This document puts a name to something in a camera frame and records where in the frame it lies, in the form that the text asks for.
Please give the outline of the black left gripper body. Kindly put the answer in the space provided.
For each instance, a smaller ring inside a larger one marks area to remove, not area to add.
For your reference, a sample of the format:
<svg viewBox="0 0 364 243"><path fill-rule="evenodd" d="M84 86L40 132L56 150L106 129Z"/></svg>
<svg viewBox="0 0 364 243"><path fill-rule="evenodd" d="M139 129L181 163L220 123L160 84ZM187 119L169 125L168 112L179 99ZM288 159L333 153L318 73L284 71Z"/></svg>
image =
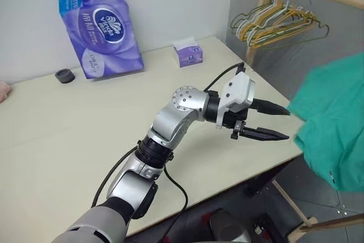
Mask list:
<svg viewBox="0 0 364 243"><path fill-rule="evenodd" d="M227 129L232 129L231 139L237 140L241 132L245 128L245 120L247 119L248 109L238 112L228 111L224 114L222 126Z"/></svg>

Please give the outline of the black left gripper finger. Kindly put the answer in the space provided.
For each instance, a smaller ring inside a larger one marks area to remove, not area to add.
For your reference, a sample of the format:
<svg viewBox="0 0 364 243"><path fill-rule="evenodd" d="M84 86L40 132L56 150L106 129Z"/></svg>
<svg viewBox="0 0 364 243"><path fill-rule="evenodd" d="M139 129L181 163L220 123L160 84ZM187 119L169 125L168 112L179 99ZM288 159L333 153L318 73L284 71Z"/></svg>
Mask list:
<svg viewBox="0 0 364 243"><path fill-rule="evenodd" d="M272 103L270 101L253 99L251 108L255 109L258 113L268 114L268 115L280 115L280 116L290 116L291 113L286 108Z"/></svg>
<svg viewBox="0 0 364 243"><path fill-rule="evenodd" d="M244 129L242 130L242 136L257 141L282 141L289 139L289 136L287 135L261 127L258 127L256 129L244 127Z"/></svg>

